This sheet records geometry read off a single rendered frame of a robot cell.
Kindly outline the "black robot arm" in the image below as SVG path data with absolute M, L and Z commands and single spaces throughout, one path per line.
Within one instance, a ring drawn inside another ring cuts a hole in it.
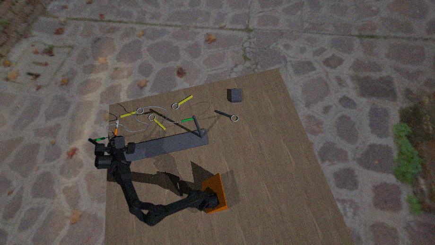
M 126 149 L 123 136 L 114 136 L 109 139 L 109 142 L 115 151 Z M 139 200 L 131 181 L 130 165 L 131 161 L 126 161 L 125 155 L 122 153 L 115 154 L 113 157 L 112 155 L 97 155 L 95 159 L 97 169 L 109 169 L 108 173 L 122 187 L 130 213 L 150 226 L 154 226 L 166 216 L 188 207 L 203 211 L 204 208 L 215 208 L 220 204 L 216 192 L 213 194 L 201 190 L 191 191 L 186 198 L 168 205 L 154 205 L 150 202 L 142 202 Z M 116 171 L 114 171 L 115 168 L 117 168 Z M 142 210 L 148 210 L 148 213 L 145 214 Z

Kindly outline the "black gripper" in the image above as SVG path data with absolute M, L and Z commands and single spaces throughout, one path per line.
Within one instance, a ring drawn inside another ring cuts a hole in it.
M 125 147 L 126 149 L 119 149 L 119 150 L 115 151 L 112 149 L 112 145 L 110 145 L 110 143 L 108 143 L 107 147 L 105 147 L 105 144 L 103 144 L 103 143 L 97 143 L 96 147 L 95 147 L 95 155 L 96 156 L 97 155 L 104 155 L 104 152 L 106 152 L 106 151 L 108 154 L 111 154 L 112 157 L 118 153 L 124 154 L 124 152 L 126 152 L 126 151 L 127 151 L 126 154 L 133 154 L 135 151 L 135 147 L 136 147 L 136 145 L 134 142 L 129 142 L 128 147 Z

